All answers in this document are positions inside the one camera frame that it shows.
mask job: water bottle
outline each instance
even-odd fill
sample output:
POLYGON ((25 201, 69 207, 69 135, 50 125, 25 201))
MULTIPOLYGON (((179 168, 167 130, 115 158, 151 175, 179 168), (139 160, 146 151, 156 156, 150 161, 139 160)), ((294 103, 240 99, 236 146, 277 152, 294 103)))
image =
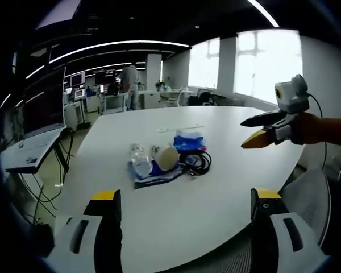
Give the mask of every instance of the water bottle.
POLYGON ((145 178, 152 172, 152 160, 140 144, 130 145, 130 159, 140 177, 145 178))

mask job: laptop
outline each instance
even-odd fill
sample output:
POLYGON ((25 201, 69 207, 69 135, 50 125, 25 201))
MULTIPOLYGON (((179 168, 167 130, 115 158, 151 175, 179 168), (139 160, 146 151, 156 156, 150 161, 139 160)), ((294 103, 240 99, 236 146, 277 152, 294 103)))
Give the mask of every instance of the laptop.
POLYGON ((24 90, 24 139, 11 147, 8 172, 36 173, 61 132, 65 68, 44 76, 24 90))

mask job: paper cup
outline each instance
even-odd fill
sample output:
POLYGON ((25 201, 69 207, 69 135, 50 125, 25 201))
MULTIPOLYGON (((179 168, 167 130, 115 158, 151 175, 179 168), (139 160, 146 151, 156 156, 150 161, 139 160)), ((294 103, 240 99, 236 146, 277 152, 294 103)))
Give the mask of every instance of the paper cup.
POLYGON ((178 162, 179 154, 176 148, 170 145, 152 145, 149 153, 159 168, 165 172, 174 168, 178 162))

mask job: conference table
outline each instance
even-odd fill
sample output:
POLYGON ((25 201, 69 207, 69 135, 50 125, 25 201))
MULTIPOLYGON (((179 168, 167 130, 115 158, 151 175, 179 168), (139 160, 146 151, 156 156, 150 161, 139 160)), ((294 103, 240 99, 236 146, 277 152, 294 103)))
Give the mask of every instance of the conference table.
POLYGON ((71 161, 58 213, 82 214, 94 194, 120 189, 124 273, 159 272, 197 259, 250 223, 251 188, 281 189, 301 156, 303 146, 290 141, 241 148, 259 128, 240 123, 261 113, 247 107, 187 106, 101 116, 71 161), (202 133, 212 157, 210 171, 134 189, 130 144, 173 143, 178 129, 202 133))

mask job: ceiling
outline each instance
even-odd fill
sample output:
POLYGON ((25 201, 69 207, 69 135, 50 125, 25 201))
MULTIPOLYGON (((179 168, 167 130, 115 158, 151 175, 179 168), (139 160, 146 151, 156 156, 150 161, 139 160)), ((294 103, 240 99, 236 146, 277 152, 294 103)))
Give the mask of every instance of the ceiling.
MULTIPOLYGON (((40 21, 38 14, 43 16, 49 6, 56 4, 54 1, 48 2, 43 6, 43 11, 38 7, 32 29, 40 21)), ((325 6, 321 6, 321 1, 312 0, 259 2, 281 28, 299 30, 301 35, 341 48, 341 0, 326 0, 325 6)), ((107 45, 81 51, 46 65, 48 58, 53 60, 96 44, 157 40, 192 46, 214 37, 226 38, 241 31, 271 27, 247 0, 173 0, 156 4, 149 0, 136 3, 81 0, 72 20, 53 23, 35 31, 25 28, 21 40, 19 37, 17 40, 16 80, 25 86, 48 71, 62 66, 66 66, 66 73, 71 74, 109 64, 146 61, 149 53, 161 53, 165 60, 188 50, 186 47, 164 44, 107 45), (46 65, 45 68, 25 80, 42 65, 46 65)), ((8 92, 3 92, 2 96, 5 97, 8 92)))

